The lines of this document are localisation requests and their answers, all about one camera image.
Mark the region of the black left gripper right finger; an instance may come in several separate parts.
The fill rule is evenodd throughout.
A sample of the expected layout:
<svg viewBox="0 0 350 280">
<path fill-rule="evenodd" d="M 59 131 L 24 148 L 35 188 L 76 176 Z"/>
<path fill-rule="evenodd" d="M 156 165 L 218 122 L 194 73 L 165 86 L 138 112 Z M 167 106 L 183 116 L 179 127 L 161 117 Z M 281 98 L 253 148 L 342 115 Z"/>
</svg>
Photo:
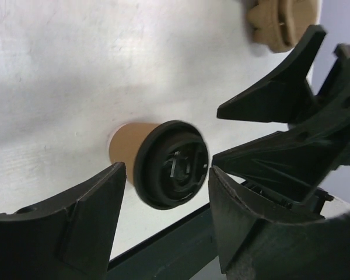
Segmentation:
<svg viewBox="0 0 350 280">
<path fill-rule="evenodd" d="M 221 271 L 228 279 L 350 279 L 350 212 L 325 219 L 293 212 L 209 172 Z"/>
</svg>

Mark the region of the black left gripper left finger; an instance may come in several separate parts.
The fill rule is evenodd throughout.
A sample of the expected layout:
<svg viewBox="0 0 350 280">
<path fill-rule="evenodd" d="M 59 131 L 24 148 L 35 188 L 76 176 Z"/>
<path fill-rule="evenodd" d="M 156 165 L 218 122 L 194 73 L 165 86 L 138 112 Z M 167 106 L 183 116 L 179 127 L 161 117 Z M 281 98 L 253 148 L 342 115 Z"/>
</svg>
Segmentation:
<svg viewBox="0 0 350 280">
<path fill-rule="evenodd" d="M 125 190 L 115 163 L 53 197 L 0 213 L 0 279 L 104 279 Z"/>
</svg>

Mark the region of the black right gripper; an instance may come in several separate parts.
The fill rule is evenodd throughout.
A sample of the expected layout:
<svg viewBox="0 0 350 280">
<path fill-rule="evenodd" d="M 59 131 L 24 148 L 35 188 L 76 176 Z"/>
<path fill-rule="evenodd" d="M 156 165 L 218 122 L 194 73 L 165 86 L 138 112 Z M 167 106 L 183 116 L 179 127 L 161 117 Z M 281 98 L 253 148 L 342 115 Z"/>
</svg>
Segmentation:
<svg viewBox="0 0 350 280">
<path fill-rule="evenodd" d="M 317 95 L 307 74 L 326 36 L 309 26 L 290 54 L 269 74 L 218 107 L 224 120 L 296 123 L 309 111 L 309 137 L 350 137 L 350 45 L 338 44 L 337 57 Z"/>
</svg>

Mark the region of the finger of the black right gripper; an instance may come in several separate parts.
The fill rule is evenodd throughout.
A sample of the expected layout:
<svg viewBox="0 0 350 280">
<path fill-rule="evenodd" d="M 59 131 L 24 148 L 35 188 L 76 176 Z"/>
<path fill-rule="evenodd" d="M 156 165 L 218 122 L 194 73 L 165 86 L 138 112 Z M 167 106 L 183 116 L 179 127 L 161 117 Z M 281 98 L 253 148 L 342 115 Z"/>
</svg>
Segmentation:
<svg viewBox="0 0 350 280">
<path fill-rule="evenodd" d="M 329 172 L 350 166 L 350 110 L 321 111 L 287 131 L 220 152 L 212 164 L 288 201 L 305 201 Z"/>
</svg>

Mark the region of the brown paper coffee cup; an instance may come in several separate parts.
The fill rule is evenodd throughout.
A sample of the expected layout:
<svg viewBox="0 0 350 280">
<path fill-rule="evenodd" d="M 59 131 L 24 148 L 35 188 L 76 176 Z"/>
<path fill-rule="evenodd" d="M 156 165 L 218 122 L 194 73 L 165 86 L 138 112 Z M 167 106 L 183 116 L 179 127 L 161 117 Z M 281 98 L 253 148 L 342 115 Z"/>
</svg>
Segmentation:
<svg viewBox="0 0 350 280">
<path fill-rule="evenodd" d="M 137 153 L 146 137 L 160 124 L 149 122 L 129 122 L 118 127 L 108 143 L 111 163 L 124 162 L 127 181 L 134 185 L 134 164 Z"/>
</svg>

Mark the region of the black plastic cup lid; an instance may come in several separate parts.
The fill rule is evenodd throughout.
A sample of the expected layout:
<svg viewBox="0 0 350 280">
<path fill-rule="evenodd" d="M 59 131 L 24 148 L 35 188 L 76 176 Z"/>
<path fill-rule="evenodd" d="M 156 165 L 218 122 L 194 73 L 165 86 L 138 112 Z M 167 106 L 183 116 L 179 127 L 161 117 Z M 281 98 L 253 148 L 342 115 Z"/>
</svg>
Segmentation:
<svg viewBox="0 0 350 280">
<path fill-rule="evenodd" d="M 199 130 L 172 120 L 144 137 L 135 158 L 133 185 L 145 204 L 169 210 L 195 197 L 208 167 L 208 148 Z"/>
</svg>

